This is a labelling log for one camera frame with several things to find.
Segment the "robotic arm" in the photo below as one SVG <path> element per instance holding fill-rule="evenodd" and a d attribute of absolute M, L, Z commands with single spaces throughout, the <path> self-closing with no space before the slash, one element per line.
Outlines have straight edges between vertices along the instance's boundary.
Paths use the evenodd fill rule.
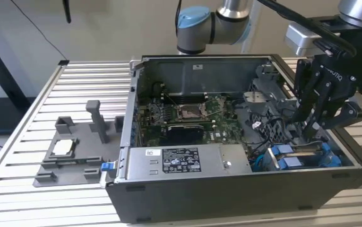
<path fill-rule="evenodd" d="M 331 129 L 362 121 L 362 0 L 341 0 L 339 15 L 314 18 L 303 17 L 275 0 L 258 2 L 293 21 L 286 43 L 297 55 L 311 56 L 298 61 L 294 80 L 298 106 L 290 122 L 307 120 L 305 133 L 311 137 L 319 127 Z M 207 44 L 234 44 L 246 39 L 247 1 L 226 0 L 218 11 L 207 11 L 207 17 L 202 16 L 202 21 L 194 24 L 191 18 L 206 15 L 198 11 L 180 13 L 180 52 L 198 54 Z"/>

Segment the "black pole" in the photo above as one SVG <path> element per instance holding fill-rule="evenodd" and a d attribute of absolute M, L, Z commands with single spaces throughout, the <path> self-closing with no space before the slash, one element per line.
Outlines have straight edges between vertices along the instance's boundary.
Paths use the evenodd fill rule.
<path fill-rule="evenodd" d="M 72 17 L 70 16 L 70 4 L 68 4 L 68 0 L 63 0 L 63 9 L 66 11 L 67 22 L 70 24 L 72 22 Z"/>
<path fill-rule="evenodd" d="M 30 101 L 0 59 L 0 86 L 17 109 L 28 109 Z"/>

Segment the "motherboard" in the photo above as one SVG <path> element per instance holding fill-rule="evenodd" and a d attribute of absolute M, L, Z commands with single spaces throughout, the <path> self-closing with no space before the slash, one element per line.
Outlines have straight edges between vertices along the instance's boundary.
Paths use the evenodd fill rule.
<path fill-rule="evenodd" d="M 163 95 L 139 106 L 138 122 L 143 147 L 188 144 L 242 144 L 245 131 L 227 95 L 179 99 Z"/>

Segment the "aluminum extrusion table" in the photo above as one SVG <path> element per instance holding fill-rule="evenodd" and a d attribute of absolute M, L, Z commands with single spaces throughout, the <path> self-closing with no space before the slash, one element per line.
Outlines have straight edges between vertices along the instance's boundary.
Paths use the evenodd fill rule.
<path fill-rule="evenodd" d="M 297 59 L 285 59 L 295 68 Z M 0 226 L 123 227 L 107 192 L 99 184 L 35 188 L 55 120 L 71 116 L 90 122 L 86 102 L 99 99 L 102 114 L 112 121 L 124 114 L 130 62 L 71 62 L 60 66 L 0 151 Z M 362 146 L 362 122 L 346 128 Z M 315 211 L 152 223 L 139 226 L 362 226 L 362 187 L 342 191 Z"/>

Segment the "power supply label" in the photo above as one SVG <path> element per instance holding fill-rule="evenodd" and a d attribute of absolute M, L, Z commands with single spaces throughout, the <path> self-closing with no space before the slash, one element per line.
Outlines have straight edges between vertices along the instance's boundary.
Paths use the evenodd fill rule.
<path fill-rule="evenodd" d="M 162 154 L 164 173 L 200 172 L 198 148 L 163 149 Z"/>

